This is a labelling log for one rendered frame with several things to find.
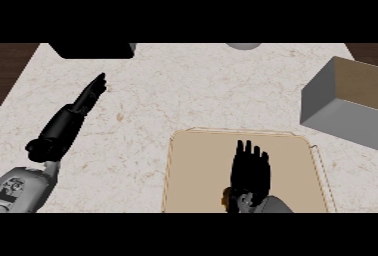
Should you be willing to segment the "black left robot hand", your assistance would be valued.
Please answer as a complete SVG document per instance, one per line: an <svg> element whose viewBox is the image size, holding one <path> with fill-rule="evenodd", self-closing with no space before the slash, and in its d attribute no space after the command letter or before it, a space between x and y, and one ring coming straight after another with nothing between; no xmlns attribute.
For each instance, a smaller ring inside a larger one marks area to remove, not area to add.
<svg viewBox="0 0 378 256"><path fill-rule="evenodd" d="M104 84L104 74L100 74L85 86L73 103L66 104L53 115L38 138L24 146L30 161L42 163L61 159L76 138L84 118L106 90Z"/></svg>

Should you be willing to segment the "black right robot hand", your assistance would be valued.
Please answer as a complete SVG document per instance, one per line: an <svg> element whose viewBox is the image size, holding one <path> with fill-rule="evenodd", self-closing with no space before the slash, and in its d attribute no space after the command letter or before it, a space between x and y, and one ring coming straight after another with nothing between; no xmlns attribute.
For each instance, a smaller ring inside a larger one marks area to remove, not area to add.
<svg viewBox="0 0 378 256"><path fill-rule="evenodd" d="M250 141L237 141L230 171L228 213L249 212L270 191L268 154Z"/></svg>

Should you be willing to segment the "brown sweet potato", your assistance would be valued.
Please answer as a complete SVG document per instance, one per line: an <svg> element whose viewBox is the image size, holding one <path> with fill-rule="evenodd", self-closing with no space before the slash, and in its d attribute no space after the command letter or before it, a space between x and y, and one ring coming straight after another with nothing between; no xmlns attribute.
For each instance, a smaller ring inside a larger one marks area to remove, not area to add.
<svg viewBox="0 0 378 256"><path fill-rule="evenodd" d="M227 187L227 188L222 190L221 205L224 206L225 211L227 211L227 208L228 208L230 190L231 190L230 187Z"/></svg>

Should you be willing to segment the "tan wooden tray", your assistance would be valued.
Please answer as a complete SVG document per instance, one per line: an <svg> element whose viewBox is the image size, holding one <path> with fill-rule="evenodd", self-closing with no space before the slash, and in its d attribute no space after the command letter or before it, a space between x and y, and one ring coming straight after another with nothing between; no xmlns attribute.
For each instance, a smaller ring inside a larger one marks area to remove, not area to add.
<svg viewBox="0 0 378 256"><path fill-rule="evenodd" d="M222 213L236 144L268 154L270 193L296 213L336 210L318 148L289 132L190 128L169 139L162 196L165 213Z"/></svg>

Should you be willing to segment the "grey cardboard box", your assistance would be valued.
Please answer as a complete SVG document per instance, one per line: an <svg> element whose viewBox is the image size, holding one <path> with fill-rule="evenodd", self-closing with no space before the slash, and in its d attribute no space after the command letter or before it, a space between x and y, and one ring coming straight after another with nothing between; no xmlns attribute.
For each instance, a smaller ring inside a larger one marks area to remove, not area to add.
<svg viewBox="0 0 378 256"><path fill-rule="evenodd" d="M301 90L299 124L378 150L378 66L330 58Z"/></svg>

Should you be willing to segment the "black appliance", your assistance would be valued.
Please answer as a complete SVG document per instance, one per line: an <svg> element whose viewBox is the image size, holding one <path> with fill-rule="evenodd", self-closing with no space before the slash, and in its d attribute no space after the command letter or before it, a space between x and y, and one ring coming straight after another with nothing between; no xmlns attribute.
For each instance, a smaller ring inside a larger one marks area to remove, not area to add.
<svg viewBox="0 0 378 256"><path fill-rule="evenodd" d="M64 59L131 59L134 43L50 43Z"/></svg>

